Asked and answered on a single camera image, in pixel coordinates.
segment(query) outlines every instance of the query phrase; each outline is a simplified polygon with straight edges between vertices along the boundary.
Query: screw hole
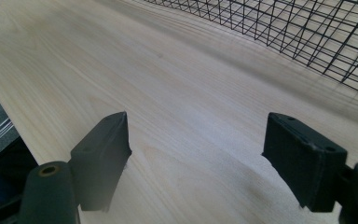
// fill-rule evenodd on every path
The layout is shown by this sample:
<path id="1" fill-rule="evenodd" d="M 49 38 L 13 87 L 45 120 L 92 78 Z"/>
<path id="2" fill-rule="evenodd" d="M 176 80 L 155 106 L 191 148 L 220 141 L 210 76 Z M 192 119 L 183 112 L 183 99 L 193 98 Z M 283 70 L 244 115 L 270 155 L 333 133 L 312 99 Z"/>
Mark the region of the screw hole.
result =
<path id="1" fill-rule="evenodd" d="M 52 166 L 48 166 L 43 168 L 42 170 L 39 171 L 39 175 L 46 177 L 46 176 L 51 176 L 51 175 L 55 175 L 58 171 L 60 170 L 60 168 L 56 165 L 52 165 Z"/>
<path id="2" fill-rule="evenodd" d="M 334 151 L 336 151 L 336 149 L 335 149 L 335 148 L 333 148 L 333 147 L 327 147 L 327 148 L 326 148 L 326 150 L 327 150 L 327 151 L 330 151 L 330 152 L 334 152 Z"/>

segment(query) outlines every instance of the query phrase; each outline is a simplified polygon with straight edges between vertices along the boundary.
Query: machine part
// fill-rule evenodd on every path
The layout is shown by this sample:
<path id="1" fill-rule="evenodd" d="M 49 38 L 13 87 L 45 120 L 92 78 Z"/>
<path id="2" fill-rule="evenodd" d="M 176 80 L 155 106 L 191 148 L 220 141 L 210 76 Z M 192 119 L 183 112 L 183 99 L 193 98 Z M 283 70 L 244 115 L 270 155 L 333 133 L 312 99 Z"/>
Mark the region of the machine part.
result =
<path id="1" fill-rule="evenodd" d="M 263 156 L 312 212 L 331 212 L 342 205 L 341 224 L 358 224 L 358 163 L 345 165 L 347 151 L 301 121 L 268 115 Z"/>
<path id="2" fill-rule="evenodd" d="M 28 223 L 80 223 L 71 170 L 66 162 L 49 162 L 29 174 L 19 216 L 19 224 Z"/>
<path id="3" fill-rule="evenodd" d="M 109 208 L 130 155 L 126 112 L 104 118 L 75 146 L 69 165 L 83 211 Z"/>
<path id="4" fill-rule="evenodd" d="M 335 175 L 345 168 L 345 149 L 297 119 L 270 113 L 263 156 L 301 206 L 312 212 L 333 210 Z"/>

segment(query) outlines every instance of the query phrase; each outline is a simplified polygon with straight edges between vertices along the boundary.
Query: wood grain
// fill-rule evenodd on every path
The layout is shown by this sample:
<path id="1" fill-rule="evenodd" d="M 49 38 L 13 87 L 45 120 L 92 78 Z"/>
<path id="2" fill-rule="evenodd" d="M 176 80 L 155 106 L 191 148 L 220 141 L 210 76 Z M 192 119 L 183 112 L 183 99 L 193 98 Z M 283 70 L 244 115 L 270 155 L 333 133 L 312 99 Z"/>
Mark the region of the wood grain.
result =
<path id="1" fill-rule="evenodd" d="M 82 223 L 337 223 L 301 209 L 261 157 L 268 112 L 358 162 L 358 93 L 230 30 L 118 0 L 0 1 L 0 102 L 39 163 L 68 161 L 126 110 L 133 154 Z"/>

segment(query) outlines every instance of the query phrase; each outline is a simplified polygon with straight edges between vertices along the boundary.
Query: light wood surface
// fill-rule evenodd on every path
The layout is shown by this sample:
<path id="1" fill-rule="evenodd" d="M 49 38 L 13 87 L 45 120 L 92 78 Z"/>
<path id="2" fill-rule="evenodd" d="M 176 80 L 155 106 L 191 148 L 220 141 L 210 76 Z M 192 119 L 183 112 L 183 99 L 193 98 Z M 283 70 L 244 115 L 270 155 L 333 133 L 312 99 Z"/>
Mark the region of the light wood surface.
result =
<path id="1" fill-rule="evenodd" d="M 0 103 L 39 163 L 68 161 L 126 110 L 133 154 L 110 211 L 82 223 L 337 223 L 263 150 L 270 111 L 358 162 L 358 93 L 224 27 L 146 2 L 0 0 Z"/>

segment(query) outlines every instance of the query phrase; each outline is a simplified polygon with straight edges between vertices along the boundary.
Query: black wire mesh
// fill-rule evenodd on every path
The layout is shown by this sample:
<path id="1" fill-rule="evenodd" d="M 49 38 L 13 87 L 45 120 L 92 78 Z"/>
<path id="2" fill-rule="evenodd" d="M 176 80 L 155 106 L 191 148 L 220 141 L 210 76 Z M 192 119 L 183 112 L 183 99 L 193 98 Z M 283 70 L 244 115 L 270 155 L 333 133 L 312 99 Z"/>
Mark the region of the black wire mesh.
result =
<path id="1" fill-rule="evenodd" d="M 358 91 L 358 0 L 145 0 L 251 36 Z"/>

